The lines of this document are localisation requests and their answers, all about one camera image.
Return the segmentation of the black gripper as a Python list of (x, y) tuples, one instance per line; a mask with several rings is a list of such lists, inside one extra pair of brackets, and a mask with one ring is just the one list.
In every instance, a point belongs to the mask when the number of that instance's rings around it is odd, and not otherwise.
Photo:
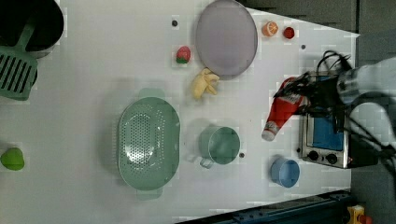
[[(283, 97), (291, 94), (298, 94), (310, 83), (310, 74), (303, 73), (298, 77), (286, 82), (274, 97)], [(334, 114), (341, 104), (339, 94), (336, 89), (337, 77), (318, 76), (315, 81), (308, 86), (308, 101), (310, 105), (300, 105), (295, 111), (296, 115), (305, 116), (330, 116)]]

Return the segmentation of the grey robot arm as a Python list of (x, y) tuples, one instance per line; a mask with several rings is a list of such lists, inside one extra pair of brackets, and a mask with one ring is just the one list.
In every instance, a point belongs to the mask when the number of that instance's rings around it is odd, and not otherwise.
[(322, 108), (330, 114), (339, 107), (353, 110), (355, 107), (372, 103), (381, 106), (387, 113), (389, 127), (395, 134), (395, 59), (358, 68), (345, 68), (335, 77), (312, 82), (305, 73), (294, 79), (287, 87), (279, 90), (276, 97), (300, 94), (313, 107)]

